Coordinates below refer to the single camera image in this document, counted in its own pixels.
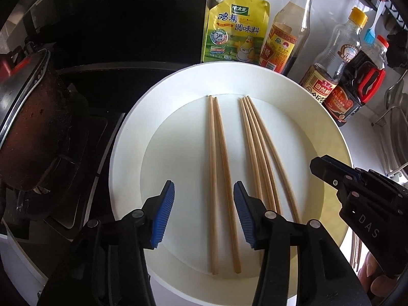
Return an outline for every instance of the human hand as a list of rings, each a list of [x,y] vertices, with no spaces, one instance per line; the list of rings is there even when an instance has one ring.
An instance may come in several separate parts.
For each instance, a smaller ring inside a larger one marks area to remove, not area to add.
[[[358,272],[358,279],[360,280],[364,291],[368,292],[371,290],[371,292],[378,297],[386,297],[388,293],[391,292],[397,280],[390,279],[384,274],[373,279],[371,276],[375,273],[378,267],[378,262],[369,252],[362,268]]]

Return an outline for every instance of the ribbed blue pad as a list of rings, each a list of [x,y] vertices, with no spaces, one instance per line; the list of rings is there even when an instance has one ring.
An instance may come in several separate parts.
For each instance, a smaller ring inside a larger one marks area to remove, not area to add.
[[[242,231],[244,232],[245,240],[251,245],[252,248],[255,247],[255,223],[252,220],[252,216],[246,205],[244,195],[238,186],[238,183],[234,185],[234,202],[237,208],[239,221],[241,222]]]
[[[160,206],[156,218],[153,221],[152,228],[152,238],[151,243],[154,248],[163,240],[164,231],[166,230],[167,222],[169,221],[169,216],[171,208],[174,202],[174,183],[170,183],[169,188],[164,196],[162,205]]]

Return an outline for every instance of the screw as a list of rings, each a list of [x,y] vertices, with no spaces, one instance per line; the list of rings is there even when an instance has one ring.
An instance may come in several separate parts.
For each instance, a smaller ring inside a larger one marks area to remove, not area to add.
[[[267,212],[265,212],[265,217],[267,219],[276,219],[276,213],[273,212],[272,210],[268,210]]]
[[[310,226],[312,228],[318,229],[318,228],[320,228],[321,224],[320,224],[320,222],[318,220],[311,220],[310,221]]]
[[[144,212],[141,209],[136,209],[132,212],[132,217],[136,219],[141,218],[143,215],[144,215]]]
[[[89,220],[86,225],[88,228],[95,228],[98,225],[98,220]]]

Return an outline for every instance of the plastic bottle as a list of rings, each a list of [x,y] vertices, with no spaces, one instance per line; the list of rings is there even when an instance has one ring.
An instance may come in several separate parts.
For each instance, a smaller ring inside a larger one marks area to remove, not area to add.
[[[361,48],[360,32],[367,22],[367,16],[354,7],[348,21],[337,25],[325,50],[315,59],[300,81],[320,103],[338,84],[344,67]]]
[[[374,62],[378,70],[381,70],[384,69],[387,64],[386,53],[388,46],[387,40],[383,36],[378,35],[371,45],[363,42],[362,51]]]
[[[312,0],[290,0],[279,11],[262,49],[261,66],[286,76],[310,33]]]

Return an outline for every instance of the yellow seasoning packet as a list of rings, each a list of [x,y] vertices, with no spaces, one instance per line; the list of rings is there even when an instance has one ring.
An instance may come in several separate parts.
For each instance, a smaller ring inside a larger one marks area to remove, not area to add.
[[[210,10],[203,62],[240,61],[258,65],[268,21],[268,1],[221,0]]]

